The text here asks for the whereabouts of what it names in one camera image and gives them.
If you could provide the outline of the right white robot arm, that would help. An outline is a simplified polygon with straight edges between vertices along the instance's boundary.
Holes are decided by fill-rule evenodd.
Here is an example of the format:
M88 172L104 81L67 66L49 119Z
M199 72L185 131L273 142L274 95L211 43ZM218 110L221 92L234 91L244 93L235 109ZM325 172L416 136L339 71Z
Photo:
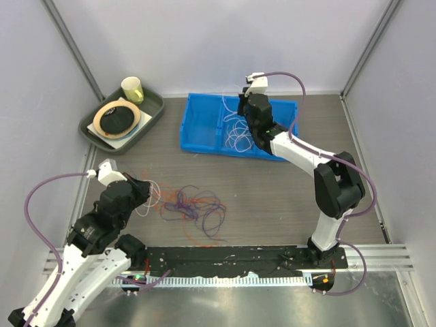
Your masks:
M255 145L269 155L280 157L313 178L315 201L320 210L316 229L307 241L307 259L316 269L325 268L339 247L339 235L347 216L365 196L352 155L338 155L290 135L273 120L268 96L252 93L247 87L239 93L238 115L245 118Z

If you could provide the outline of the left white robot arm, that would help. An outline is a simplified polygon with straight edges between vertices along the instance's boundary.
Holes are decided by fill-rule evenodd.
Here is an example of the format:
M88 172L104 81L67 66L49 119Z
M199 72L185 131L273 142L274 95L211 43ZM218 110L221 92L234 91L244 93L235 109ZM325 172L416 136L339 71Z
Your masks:
M117 173L89 213L79 218L57 265L39 294L13 310L13 326L75 326L103 289L124 270L139 271L146 247L136 237L121 235L133 211L145 204L151 184Z

